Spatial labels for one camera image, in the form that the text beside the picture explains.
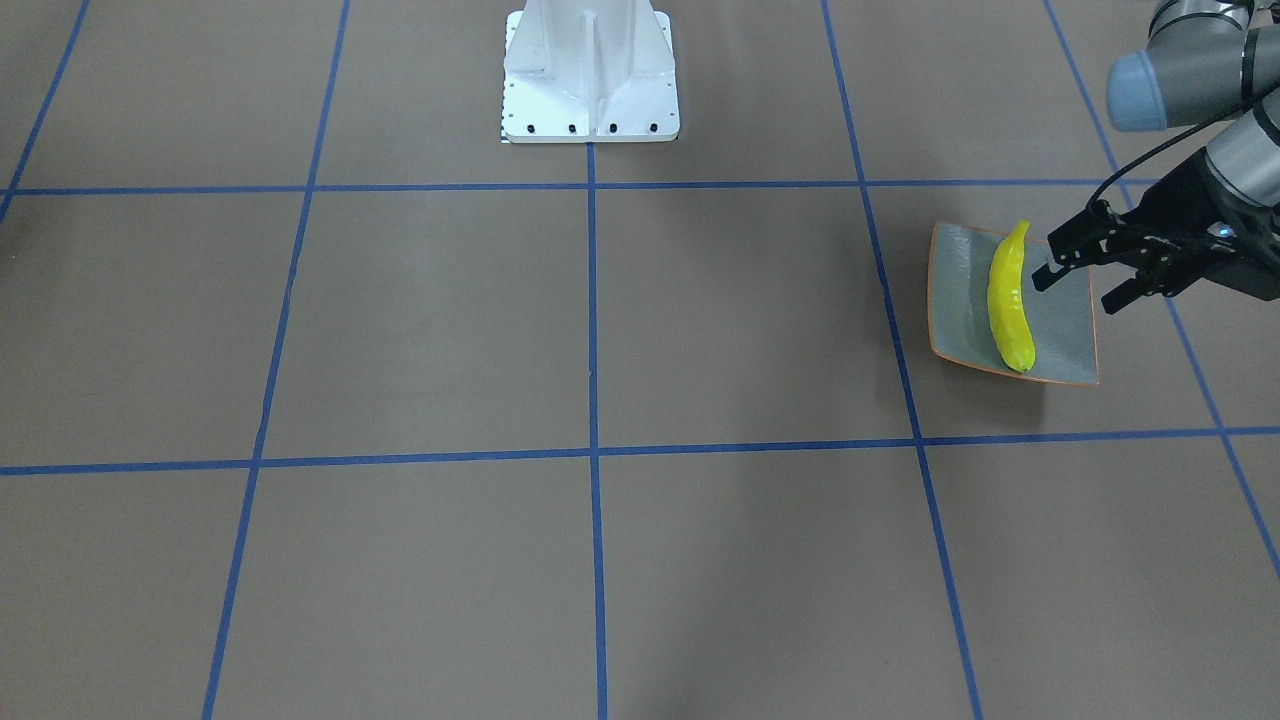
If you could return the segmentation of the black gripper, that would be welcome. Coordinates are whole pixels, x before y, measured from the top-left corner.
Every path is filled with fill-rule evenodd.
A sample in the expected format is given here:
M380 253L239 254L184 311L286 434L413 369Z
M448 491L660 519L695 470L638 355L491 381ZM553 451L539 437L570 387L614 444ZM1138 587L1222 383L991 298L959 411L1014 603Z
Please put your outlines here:
M1277 204L1257 204L1216 168L1201 149L1148 188L1126 223L1149 241L1135 274L1102 296L1114 315L1138 299L1174 297L1208 281L1253 299L1277 299ZM1034 270L1044 292L1068 273L1120 263L1137 251L1137 233L1106 200L1048 234L1052 261Z

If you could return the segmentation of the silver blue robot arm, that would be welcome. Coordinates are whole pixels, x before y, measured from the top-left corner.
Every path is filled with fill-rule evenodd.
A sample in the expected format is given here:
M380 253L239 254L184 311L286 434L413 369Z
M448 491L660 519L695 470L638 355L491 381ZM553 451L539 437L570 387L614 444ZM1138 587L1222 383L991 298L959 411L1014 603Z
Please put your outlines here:
M1046 291L1069 272L1114 263L1133 269L1102 299L1172 297L1208 281L1262 301L1279 292L1277 23L1253 27L1258 1L1161 1L1147 45L1108 72L1115 129L1222 131L1117 213L1096 191L1050 233L1053 259L1033 273Z

